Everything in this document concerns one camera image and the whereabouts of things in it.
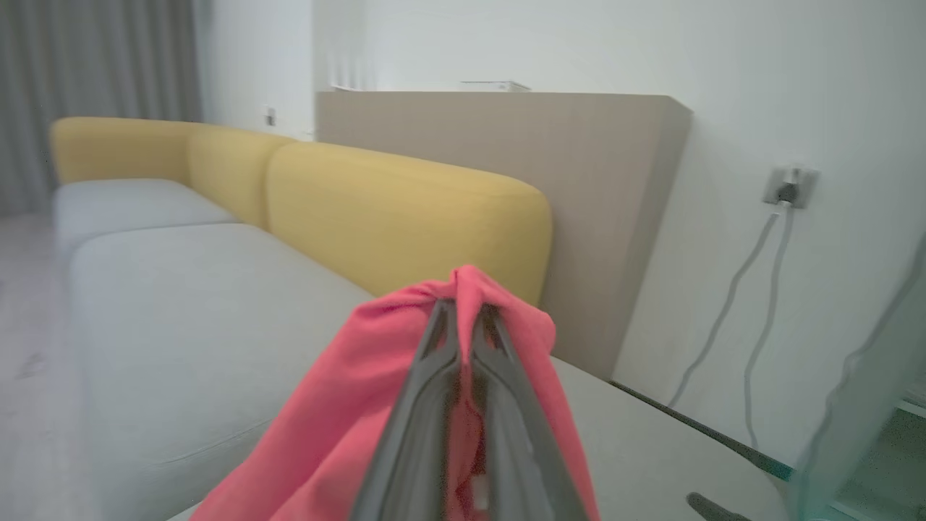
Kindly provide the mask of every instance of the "yellow sofa backrest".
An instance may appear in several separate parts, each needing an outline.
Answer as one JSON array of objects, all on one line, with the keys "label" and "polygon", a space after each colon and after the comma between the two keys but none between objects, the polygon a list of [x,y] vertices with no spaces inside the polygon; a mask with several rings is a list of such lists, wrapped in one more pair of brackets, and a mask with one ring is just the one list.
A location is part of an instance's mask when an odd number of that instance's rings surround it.
[{"label": "yellow sofa backrest", "polygon": [[540,300],[550,209],[521,181],[202,123],[67,118],[51,137],[61,183],[187,184],[376,296],[473,264]]},{"label": "yellow sofa backrest", "polygon": [[546,273],[546,198],[489,172],[347,146],[273,156],[270,231],[373,295],[473,264],[536,304]]}]

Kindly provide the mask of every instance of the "pink cloth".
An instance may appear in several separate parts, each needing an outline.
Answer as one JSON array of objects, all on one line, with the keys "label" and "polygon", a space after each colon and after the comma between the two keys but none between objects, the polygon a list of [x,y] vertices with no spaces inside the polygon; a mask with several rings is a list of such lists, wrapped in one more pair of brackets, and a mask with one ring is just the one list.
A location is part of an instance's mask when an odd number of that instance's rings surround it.
[{"label": "pink cloth", "polygon": [[497,306],[592,521],[592,479],[566,395],[550,362],[550,317],[473,266],[358,306],[303,378],[251,455],[209,493],[192,521],[345,521],[405,381],[436,299],[456,299],[463,366],[451,413],[447,519],[475,519],[469,479],[481,472],[482,417],[469,389],[472,327]]}]

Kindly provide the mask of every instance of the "white wall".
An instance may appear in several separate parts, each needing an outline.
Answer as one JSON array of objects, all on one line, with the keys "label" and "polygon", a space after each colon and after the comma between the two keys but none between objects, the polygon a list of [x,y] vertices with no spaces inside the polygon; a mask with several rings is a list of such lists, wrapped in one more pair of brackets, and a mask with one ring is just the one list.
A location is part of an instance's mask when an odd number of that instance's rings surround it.
[{"label": "white wall", "polygon": [[206,122],[311,139],[311,0],[194,0],[194,9]]},{"label": "white wall", "polygon": [[[787,464],[874,324],[926,221],[921,0],[370,0],[381,89],[515,80],[667,94],[695,114],[616,379],[667,401],[770,207],[773,165],[822,170],[754,376],[760,449]],[[770,242],[777,241],[773,235]],[[748,442],[742,373],[771,248],[679,409]]]}]

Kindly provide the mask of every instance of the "floor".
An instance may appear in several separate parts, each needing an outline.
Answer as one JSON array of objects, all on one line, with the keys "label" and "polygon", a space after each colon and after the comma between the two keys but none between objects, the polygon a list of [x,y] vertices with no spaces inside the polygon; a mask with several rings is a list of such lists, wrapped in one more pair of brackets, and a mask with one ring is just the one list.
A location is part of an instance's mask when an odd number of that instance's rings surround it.
[{"label": "floor", "polygon": [[0,220],[0,520],[90,521],[50,219]]}]

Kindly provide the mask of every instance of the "gray curtain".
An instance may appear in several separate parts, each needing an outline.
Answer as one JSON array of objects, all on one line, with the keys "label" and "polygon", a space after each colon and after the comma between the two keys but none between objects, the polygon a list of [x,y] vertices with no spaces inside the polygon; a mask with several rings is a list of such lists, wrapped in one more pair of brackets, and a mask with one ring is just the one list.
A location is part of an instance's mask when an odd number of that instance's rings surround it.
[{"label": "gray curtain", "polygon": [[200,121],[188,0],[0,0],[0,216],[47,209],[49,124]]}]

